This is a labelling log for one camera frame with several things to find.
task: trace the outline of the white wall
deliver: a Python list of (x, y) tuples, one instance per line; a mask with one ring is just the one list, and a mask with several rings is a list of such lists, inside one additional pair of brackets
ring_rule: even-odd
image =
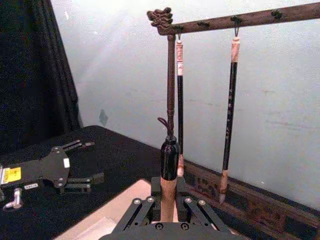
[[(157, 117), (167, 117), (167, 39), (150, 26), (148, 10), (171, 7), (179, 23), (314, 2), (52, 0), (84, 125), (101, 125), (104, 110), (106, 128), (158, 148), (166, 136)], [(309, 20), (240, 29), (229, 165), (231, 177), (318, 210), (319, 26)], [(182, 36), (185, 156), (218, 172), (233, 36), (233, 29)]]

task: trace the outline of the black tablecloth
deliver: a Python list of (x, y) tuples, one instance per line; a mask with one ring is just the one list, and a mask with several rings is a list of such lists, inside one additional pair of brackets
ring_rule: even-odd
[(144, 178), (150, 181), (151, 177), (160, 175), (158, 149), (100, 126), (88, 126), (3, 155), (0, 163), (6, 166), (35, 160), (46, 156), (53, 146), (78, 139), (82, 143), (95, 142), (95, 146), (67, 153), (70, 175), (85, 178), (103, 171), (105, 182), (94, 185), (90, 194), (59, 195), (49, 186), (23, 191), (24, 206), (21, 209), (0, 211), (1, 240), (48, 240), (57, 237), (137, 180)]

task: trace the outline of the beige surface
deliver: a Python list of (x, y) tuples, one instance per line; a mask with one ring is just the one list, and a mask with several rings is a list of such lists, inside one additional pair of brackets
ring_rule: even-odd
[[(151, 185), (145, 180), (139, 180), (77, 225), (58, 236), (56, 240), (98, 240), (112, 232), (134, 198), (144, 200), (150, 194)], [(173, 221), (178, 221), (176, 208), (174, 208)]]

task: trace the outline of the yellow label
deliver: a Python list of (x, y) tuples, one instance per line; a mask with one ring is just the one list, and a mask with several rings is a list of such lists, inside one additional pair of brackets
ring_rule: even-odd
[(2, 172), (1, 184), (15, 182), (21, 179), (21, 167), (5, 168)]

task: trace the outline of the black curtain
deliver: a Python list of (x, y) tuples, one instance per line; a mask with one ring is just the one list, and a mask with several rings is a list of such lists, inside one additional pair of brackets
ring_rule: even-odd
[(49, 0), (0, 3), (0, 155), (80, 128)]

